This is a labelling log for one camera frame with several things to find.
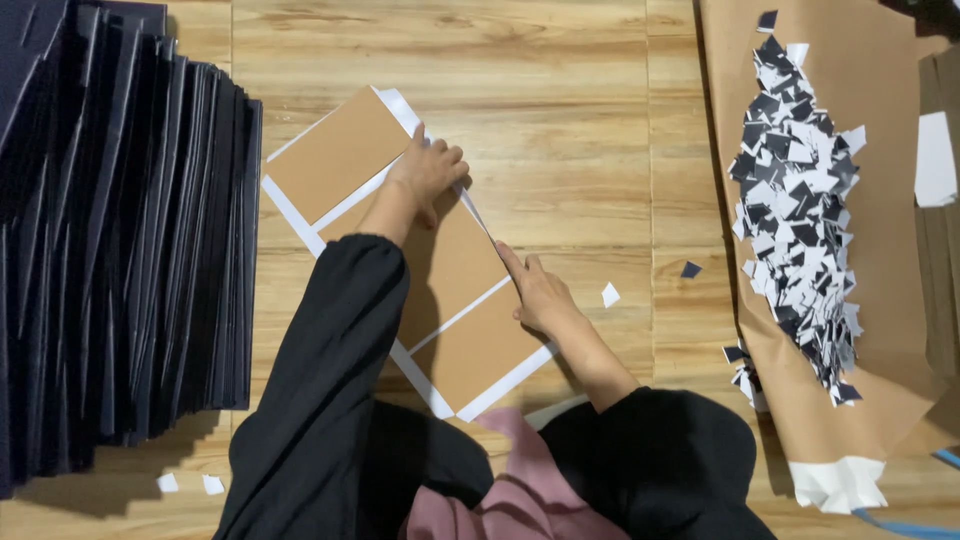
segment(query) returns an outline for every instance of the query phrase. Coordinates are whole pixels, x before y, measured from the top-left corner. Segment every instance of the blue cable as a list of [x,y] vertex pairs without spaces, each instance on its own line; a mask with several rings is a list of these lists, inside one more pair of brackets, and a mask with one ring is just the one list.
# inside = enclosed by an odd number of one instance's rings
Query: blue cable
[[[939,450],[934,453],[935,456],[943,459],[946,463],[960,468],[960,457],[953,455],[946,450]],[[899,522],[881,522],[867,513],[864,508],[857,508],[852,513],[854,516],[869,523],[874,527],[906,536],[907,538],[919,538],[921,540],[960,540],[960,530],[946,529],[939,527],[926,527],[922,525],[912,525]]]

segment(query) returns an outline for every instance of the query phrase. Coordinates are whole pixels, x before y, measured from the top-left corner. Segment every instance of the wood grain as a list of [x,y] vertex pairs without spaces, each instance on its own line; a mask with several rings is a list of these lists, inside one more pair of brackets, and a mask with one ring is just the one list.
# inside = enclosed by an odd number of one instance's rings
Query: wood grain
[[[733,295],[693,13],[692,0],[170,4],[180,51],[264,101],[264,157],[359,86],[400,89],[435,135],[465,148],[492,234],[539,253],[641,382],[700,392],[751,426],[749,504],[779,538],[892,538],[800,508],[770,416],[730,384],[720,348],[736,341]],[[253,408],[314,262],[260,201]],[[680,278],[687,260],[704,268],[694,280]],[[609,309],[607,282],[621,295]],[[551,361],[498,405],[530,411],[577,393]],[[377,395],[426,409],[392,362]],[[224,496],[208,497],[200,474],[228,485],[229,435],[249,414],[184,419],[142,448],[103,449],[91,475],[39,480],[0,503],[0,538],[208,538]],[[509,450],[452,422],[493,456]],[[161,497],[154,479],[169,471],[180,491]],[[894,459],[880,482],[891,508],[875,515],[956,527],[957,475],[929,457]]]

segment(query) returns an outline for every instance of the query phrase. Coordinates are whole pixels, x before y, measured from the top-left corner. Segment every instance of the person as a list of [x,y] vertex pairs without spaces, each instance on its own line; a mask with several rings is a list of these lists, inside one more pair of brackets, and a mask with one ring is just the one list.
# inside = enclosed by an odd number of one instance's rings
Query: person
[[539,433],[513,409],[478,417],[513,440],[495,478],[462,431],[374,399],[409,282],[398,246],[417,216],[438,225],[434,199],[467,172],[463,151],[420,125],[355,233],[327,244],[230,442],[214,538],[773,538],[745,504],[747,425],[696,394],[640,387],[567,286],[502,242],[514,318],[558,344],[589,403]]

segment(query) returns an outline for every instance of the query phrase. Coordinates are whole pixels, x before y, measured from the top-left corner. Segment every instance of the hand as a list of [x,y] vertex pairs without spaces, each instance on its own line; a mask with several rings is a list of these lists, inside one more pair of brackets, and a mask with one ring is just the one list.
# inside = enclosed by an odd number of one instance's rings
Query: hand
[[425,145],[423,132],[420,123],[403,156],[387,173],[384,185],[396,184],[409,190],[424,225],[433,229],[437,226],[434,199],[466,175],[470,167],[462,160],[464,151],[459,146],[447,148],[446,141],[441,138]]
[[587,317],[574,304],[570,288],[557,276],[544,272],[539,257],[527,256],[524,264],[510,246],[499,240],[496,241],[496,251],[520,292],[522,305],[514,310],[516,320],[554,340],[564,328],[588,323]]

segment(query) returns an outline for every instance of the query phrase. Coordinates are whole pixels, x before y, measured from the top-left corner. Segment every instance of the black sleeve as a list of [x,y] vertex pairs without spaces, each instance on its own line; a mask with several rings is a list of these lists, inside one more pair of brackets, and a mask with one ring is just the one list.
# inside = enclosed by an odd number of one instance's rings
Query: black sleeve
[[631,538],[773,538],[745,504],[753,433],[703,396],[642,387],[601,414],[571,409],[541,435],[571,487]]
[[327,244],[259,407],[230,442],[233,481],[214,538],[353,538],[372,390],[408,287],[389,240]]

